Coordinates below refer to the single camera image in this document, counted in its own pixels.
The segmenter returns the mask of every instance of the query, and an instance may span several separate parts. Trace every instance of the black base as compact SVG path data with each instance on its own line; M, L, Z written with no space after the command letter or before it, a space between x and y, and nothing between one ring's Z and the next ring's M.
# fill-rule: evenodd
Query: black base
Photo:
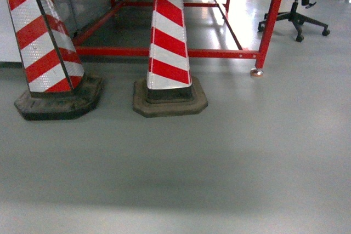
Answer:
M196 115L208 105L205 93L199 80L192 77L191 92L193 100L184 102L149 103L147 101L148 87L146 78L139 79L134 83L133 110L144 117L165 117Z
M291 11L290 12L280 12L278 13L278 16L276 18L276 21L280 21L280 20L288 20L290 22L293 23L296 31L297 31L297 37L296 37L296 41L297 42L302 42L304 40L304 37L302 35L302 28L301 26L307 22L310 24L314 24L317 26L321 26L324 28L322 34L323 36L328 36L330 33L330 30L328 30L328 24L322 23L318 20L309 18L308 16L302 15L300 13L297 13L297 6L298 6L298 0L295 0L295 2L292 5ZM264 27L265 24L267 22L267 17L268 14L264 14L264 20L260 21L258 23L258 32L263 32L264 31Z
M26 91L14 103L28 121L75 119L96 108L103 89L103 79L85 76L75 89L74 96L33 98Z

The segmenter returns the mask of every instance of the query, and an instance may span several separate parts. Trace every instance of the chair leg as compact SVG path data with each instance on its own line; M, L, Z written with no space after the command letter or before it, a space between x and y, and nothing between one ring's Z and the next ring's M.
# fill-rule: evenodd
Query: chair leg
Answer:
M278 16L276 17L276 21L280 21L280 20L285 20L285 19L289 19L291 17L291 13L290 12L280 12L278 13ZM258 32L262 32L264 30L264 25L267 22L267 20L262 20L261 22L258 23Z
M304 37L302 35L301 25L299 24L297 17L295 17L295 19L291 20L291 22L294 24L294 26L295 26L295 28L297 30L296 41L297 42L302 42Z
M322 23L318 20L315 20L315 19L311 19L307 16L304 16L304 15L301 15L299 14L299 17L300 17L300 21L303 21L303 22L307 22L307 23L311 23L311 24L314 24L314 25L317 25L317 26L321 26L321 27L324 27L324 29L326 30L328 28L328 25L325 24L325 23Z
M328 30L328 25L325 23L322 23L318 20L315 19L311 19L308 16L304 16L302 14L297 13L296 14L298 16L298 20L299 20L299 24L302 25L304 22L313 24L313 25L317 25L317 26L321 26L324 28L322 35L323 36L328 36L330 34L330 30Z
M285 14L286 12L279 12L278 15L281 15L281 14ZM266 20L268 18L268 13L265 13L264 14L264 20Z

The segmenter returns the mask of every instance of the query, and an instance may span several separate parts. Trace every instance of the caster wheel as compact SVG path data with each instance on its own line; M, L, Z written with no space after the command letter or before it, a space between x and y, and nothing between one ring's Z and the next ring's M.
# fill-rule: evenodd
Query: caster wheel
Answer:
M323 30L322 35L328 36L330 34L330 30Z
M304 39L304 36L298 35L297 38L296 38L296 41L297 41L297 42L302 42L303 39Z
M258 32L263 32L263 30L264 30L264 26L258 25Z

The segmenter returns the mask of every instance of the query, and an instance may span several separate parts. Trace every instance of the traffic cone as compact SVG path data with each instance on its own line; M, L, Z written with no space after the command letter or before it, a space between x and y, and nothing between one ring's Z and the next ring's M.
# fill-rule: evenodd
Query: traffic cone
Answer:
M15 106L27 120L72 119L94 109L102 79L88 76L52 0L8 0L28 90Z
M134 84L133 109L145 117L200 113L208 105L191 77L183 0L154 0L147 78Z

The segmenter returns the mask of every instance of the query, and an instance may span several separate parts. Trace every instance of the rubber cone base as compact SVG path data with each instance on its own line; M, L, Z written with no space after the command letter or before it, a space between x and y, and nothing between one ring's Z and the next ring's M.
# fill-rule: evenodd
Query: rubber cone base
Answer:
M146 78L139 79L134 83L133 110L144 117L165 117L196 115L208 105L205 93L199 80L192 77L193 100L186 102L165 102L151 104L146 100L148 91Z
M20 114L29 121L75 119L96 108L103 89L103 79L84 76L75 94L65 98L33 98L26 91L14 103Z

